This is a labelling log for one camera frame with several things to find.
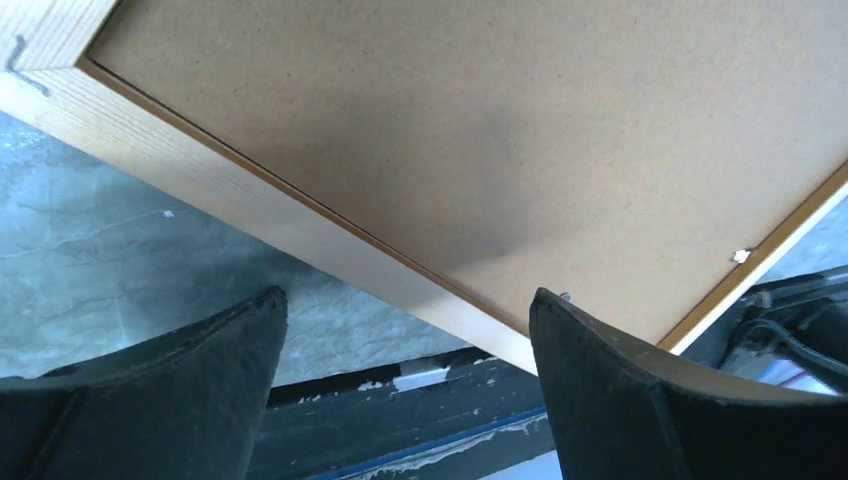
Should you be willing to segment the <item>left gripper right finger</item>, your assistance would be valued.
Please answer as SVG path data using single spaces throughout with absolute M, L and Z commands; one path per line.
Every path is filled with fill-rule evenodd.
M 691 362 L 538 289 L 529 330 L 566 479 L 843 479 L 847 401 Z

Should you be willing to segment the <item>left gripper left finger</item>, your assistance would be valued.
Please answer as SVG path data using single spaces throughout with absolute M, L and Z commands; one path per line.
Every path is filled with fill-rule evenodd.
M 1 381 L 5 479 L 242 479 L 287 330 L 272 286 L 122 350 Z

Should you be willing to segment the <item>brown wooden picture frame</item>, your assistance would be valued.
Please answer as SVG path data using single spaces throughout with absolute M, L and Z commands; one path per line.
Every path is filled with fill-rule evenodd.
M 124 1 L 5 1 L 1 107 L 16 118 L 476 345 L 536 369 L 525 324 L 407 258 L 121 79 L 90 48 Z M 847 194 L 847 156 L 661 339 L 683 352 Z

